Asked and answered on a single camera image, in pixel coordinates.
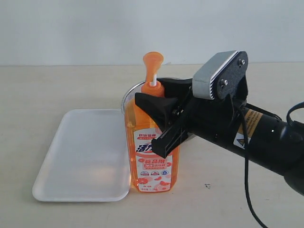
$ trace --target orange pump head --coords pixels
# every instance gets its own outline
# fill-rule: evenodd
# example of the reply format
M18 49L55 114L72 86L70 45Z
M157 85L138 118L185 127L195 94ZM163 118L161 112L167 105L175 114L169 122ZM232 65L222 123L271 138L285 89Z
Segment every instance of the orange pump head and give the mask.
M146 65L147 75L146 82L142 86L142 93L153 96L164 96L164 87L157 81L157 71L163 63L161 53L153 51L143 56L143 62Z

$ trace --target orange liquid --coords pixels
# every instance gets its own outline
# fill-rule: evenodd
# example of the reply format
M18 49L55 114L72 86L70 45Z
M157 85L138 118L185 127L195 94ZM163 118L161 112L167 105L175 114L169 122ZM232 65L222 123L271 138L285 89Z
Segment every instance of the orange liquid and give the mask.
M134 132L142 129L147 129L147 128L156 128L158 129L157 124L146 114L142 109L140 109L136 104L135 100L131 100L125 109L125 127L126 127L126 134L127 134L127 142L128 142L128 150L129 150L129 158L130 158L130 168L131 168L131 185L132 187L136 188L140 192L146 192L144 190L141 190L142 186L149 186L149 183L145 183L144 181L145 178L138 177L138 162L140 159L138 159L138 153L136 152L135 148L135 142L134 142ZM177 172L178 172L178 161L179 161L179 150L180 147L175 148L169 156L172 155L172 168L171 168L171 181L170 184L165 183L162 181L161 186L157 188L158 190L155 190L154 192L164 192L164 191L169 191L172 189L174 184L176 183L177 180ZM149 153L147 155L141 155L142 160L146 158L153 158L155 161L157 159L163 159L162 157L158 156L155 153ZM151 176L151 172L153 170L147 170L149 172L149 176L147 178L153 178L154 180L159 179L159 178L164 178L163 175L158 175L158 176Z

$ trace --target black cable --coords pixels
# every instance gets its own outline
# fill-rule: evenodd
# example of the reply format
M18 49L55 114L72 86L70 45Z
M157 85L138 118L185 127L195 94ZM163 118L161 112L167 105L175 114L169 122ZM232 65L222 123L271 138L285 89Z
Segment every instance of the black cable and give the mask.
M244 135L244 144L245 144L245 195L246 195L246 200L247 204L249 207L249 210L252 214L252 216L255 218L255 220L258 222L258 224L263 227L263 228L268 228L256 215L255 211L253 210L251 200L250 200L250 195L249 195L249 184L248 184L248 177L249 177L249 151L248 151L248 130L247 130L247 125L246 125L246 119L245 116L242 112L242 110L239 107L235 107L237 111L239 112L241 116L241 121L242 121L242 128L243 128L243 135Z

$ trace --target screw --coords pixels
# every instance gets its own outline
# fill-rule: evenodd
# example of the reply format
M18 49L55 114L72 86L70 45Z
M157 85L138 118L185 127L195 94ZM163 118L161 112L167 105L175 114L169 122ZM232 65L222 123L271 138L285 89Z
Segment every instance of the screw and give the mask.
M227 86L227 85L228 85L228 81L222 79L222 80L220 81L220 84L221 84L221 86Z
M245 64L245 60L244 59L239 59L238 60L238 64L239 65L244 65Z

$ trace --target bottle label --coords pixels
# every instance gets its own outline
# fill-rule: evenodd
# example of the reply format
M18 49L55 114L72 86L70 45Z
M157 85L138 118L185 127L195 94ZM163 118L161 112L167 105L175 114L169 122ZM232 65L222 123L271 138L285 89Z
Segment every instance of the bottle label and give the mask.
M161 135L158 128L134 132L136 168L140 191L166 191L171 186L172 154L166 159L152 152L151 140Z

